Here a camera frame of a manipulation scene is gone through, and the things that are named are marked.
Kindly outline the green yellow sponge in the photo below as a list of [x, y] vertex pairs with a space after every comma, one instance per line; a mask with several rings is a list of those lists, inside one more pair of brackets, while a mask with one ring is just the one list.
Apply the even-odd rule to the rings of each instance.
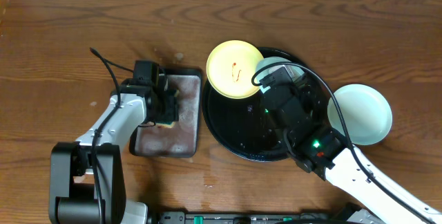
[[172, 128], [175, 122], [179, 120], [179, 94], [180, 92], [177, 89], [171, 89], [165, 92], [163, 110], [156, 119], [157, 125]]

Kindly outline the light blue plate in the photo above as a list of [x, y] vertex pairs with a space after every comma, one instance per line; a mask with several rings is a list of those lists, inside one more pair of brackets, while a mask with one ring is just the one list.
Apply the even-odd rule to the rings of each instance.
[[268, 57], [258, 62], [258, 65], [256, 66], [256, 72], [258, 72], [260, 69], [264, 67], [267, 67], [267, 69], [263, 70], [261, 73], [258, 73], [256, 75], [256, 78], [254, 79], [254, 82], [258, 83], [262, 78], [264, 78], [267, 75], [270, 75], [272, 72], [276, 71], [279, 68], [285, 68], [293, 81], [296, 81], [299, 77], [302, 77], [305, 74], [305, 72], [301, 68], [298, 68], [297, 66], [290, 66], [290, 65], [276, 66], [276, 63], [278, 62], [289, 62], [289, 60], [282, 57]]
[[364, 84], [348, 84], [334, 92], [350, 136], [358, 145], [382, 141], [392, 128], [390, 104], [376, 89]]

